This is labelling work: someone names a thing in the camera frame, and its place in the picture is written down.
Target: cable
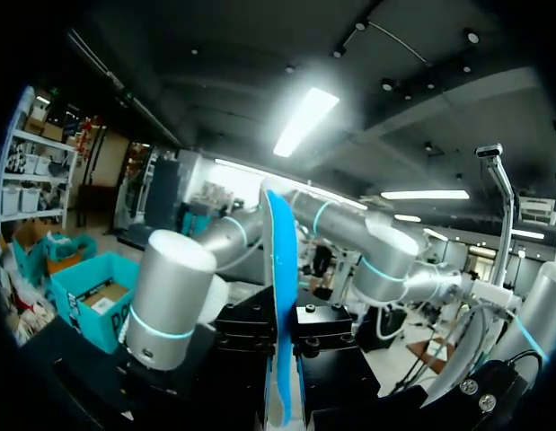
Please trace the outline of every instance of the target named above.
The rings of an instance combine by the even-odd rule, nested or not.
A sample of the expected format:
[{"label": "cable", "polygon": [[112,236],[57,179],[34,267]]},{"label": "cable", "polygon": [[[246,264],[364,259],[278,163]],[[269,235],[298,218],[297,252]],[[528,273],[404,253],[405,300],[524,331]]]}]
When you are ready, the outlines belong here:
[{"label": "cable", "polygon": [[234,260],[233,262],[230,263],[226,263],[223,267],[220,267],[216,270],[216,272],[222,272],[222,271],[227,271],[230,268],[235,267],[237,264],[242,263],[244,260],[248,259],[257,249],[258,247],[261,246],[261,243],[263,242],[263,238],[259,238],[258,241],[256,241],[249,250],[247,250],[241,257],[239,257],[238,259]]},{"label": "cable", "polygon": [[[490,309],[490,310],[497,310],[498,309],[498,307],[483,303],[483,304],[475,305],[466,314],[461,316],[461,318],[457,321],[457,323],[454,325],[454,327],[449,330],[449,332],[446,335],[446,338],[443,340],[443,342],[441,343],[441,346],[439,346],[436,353],[431,357],[431,359],[429,359],[429,361],[426,364],[424,364],[423,367],[421,367],[421,369],[418,371],[417,375],[411,380],[410,386],[412,386],[423,375],[423,373],[425,373],[427,371],[427,369],[430,368],[436,362],[437,357],[441,353],[441,350],[445,346],[447,346],[447,342],[453,336],[453,334],[457,330],[457,327],[459,327],[459,325],[461,325],[462,323],[465,324],[465,321],[467,319],[469,319],[470,316],[473,316],[477,311],[482,310],[482,309],[486,309],[486,308]],[[480,346],[483,343],[483,336],[482,335],[483,335],[483,333],[481,333]]]},{"label": "cable", "polygon": [[382,334],[382,314],[384,313],[384,310],[382,308],[378,308],[377,309],[377,322],[375,324],[375,335],[377,335],[377,337],[383,341],[387,340],[387,339],[392,339],[396,336],[398,336],[399,334],[401,334],[403,332],[403,330],[405,328],[403,328],[403,325],[396,330],[393,334],[388,334],[388,335],[383,335]]}]

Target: screw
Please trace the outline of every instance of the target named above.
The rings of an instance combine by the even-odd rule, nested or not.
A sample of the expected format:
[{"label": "screw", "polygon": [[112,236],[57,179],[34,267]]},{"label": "screw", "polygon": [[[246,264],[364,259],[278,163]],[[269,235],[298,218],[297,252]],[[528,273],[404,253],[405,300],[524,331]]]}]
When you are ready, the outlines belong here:
[{"label": "screw", "polygon": [[478,388],[479,386],[477,385],[477,382],[472,379],[467,379],[461,382],[461,384],[459,385],[459,389],[461,389],[461,392],[463,392],[465,395],[473,395],[478,390]]},{"label": "screw", "polygon": [[497,400],[494,395],[485,394],[479,400],[479,408],[484,411],[485,413],[489,413],[493,409],[495,409],[495,405],[497,404]]}]

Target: white cable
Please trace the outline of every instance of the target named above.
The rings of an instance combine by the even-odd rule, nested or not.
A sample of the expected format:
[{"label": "white cable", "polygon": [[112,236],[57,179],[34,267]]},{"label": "white cable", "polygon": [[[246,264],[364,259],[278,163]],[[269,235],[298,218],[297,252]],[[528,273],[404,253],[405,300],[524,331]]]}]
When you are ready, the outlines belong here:
[{"label": "white cable", "polygon": [[377,337],[381,340],[392,339],[398,336],[400,333],[402,333],[405,328],[401,326],[393,334],[383,335],[382,334],[382,313],[383,312],[384,311],[381,308],[377,309],[377,323],[375,324],[375,335],[377,335]]},{"label": "white cable", "polygon": [[216,272],[227,271],[228,269],[235,267],[237,264],[242,263],[244,260],[248,259],[258,249],[258,247],[261,246],[262,242],[263,238],[260,237],[259,240],[256,241],[256,243],[253,244],[250,249],[247,250],[241,257],[234,260],[233,262],[226,263],[223,267],[218,268]]}]

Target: silver cylindrical joint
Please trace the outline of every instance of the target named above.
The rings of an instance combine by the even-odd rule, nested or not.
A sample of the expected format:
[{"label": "silver cylindrical joint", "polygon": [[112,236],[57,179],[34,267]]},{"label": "silver cylindrical joint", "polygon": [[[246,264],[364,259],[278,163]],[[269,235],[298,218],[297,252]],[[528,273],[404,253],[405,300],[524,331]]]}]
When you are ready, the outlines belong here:
[{"label": "silver cylindrical joint", "polygon": [[216,257],[176,232],[152,233],[140,264],[126,341],[142,364],[179,366],[216,272]]},{"label": "silver cylindrical joint", "polygon": [[248,244],[261,236],[261,211],[257,208],[244,209],[230,216],[216,220],[194,240],[214,253],[217,264],[226,263],[240,257]]},{"label": "silver cylindrical joint", "polygon": [[[541,266],[529,296],[497,346],[490,359],[507,360],[532,348],[536,343],[545,355],[556,347],[556,263],[546,262]],[[517,372],[528,382],[537,374],[537,363],[533,357],[516,361]]]},{"label": "silver cylindrical joint", "polygon": [[462,284],[459,269],[447,263],[432,265],[416,260],[411,265],[404,286],[407,293],[403,301],[412,303],[430,301],[444,304],[454,299],[452,289]]},{"label": "silver cylindrical joint", "polygon": [[363,301],[375,305],[402,299],[403,282],[418,253],[418,244],[408,235],[390,226],[368,226],[362,241],[367,243],[353,278],[354,292]]}]

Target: cardboard box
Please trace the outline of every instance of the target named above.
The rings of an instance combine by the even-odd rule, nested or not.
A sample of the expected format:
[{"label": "cardboard box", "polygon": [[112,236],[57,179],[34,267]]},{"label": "cardboard box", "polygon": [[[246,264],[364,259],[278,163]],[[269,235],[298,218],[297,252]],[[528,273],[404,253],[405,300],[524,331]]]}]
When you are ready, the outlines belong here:
[{"label": "cardboard box", "polygon": [[51,123],[44,123],[44,128],[42,130],[42,136],[47,139],[52,139],[53,141],[62,142],[62,132],[63,129],[55,126]]},{"label": "cardboard box", "polygon": [[45,224],[39,218],[26,220],[13,235],[13,251],[20,274],[33,285],[38,284],[46,271],[46,257],[40,247],[48,232],[63,233],[57,224]]}]

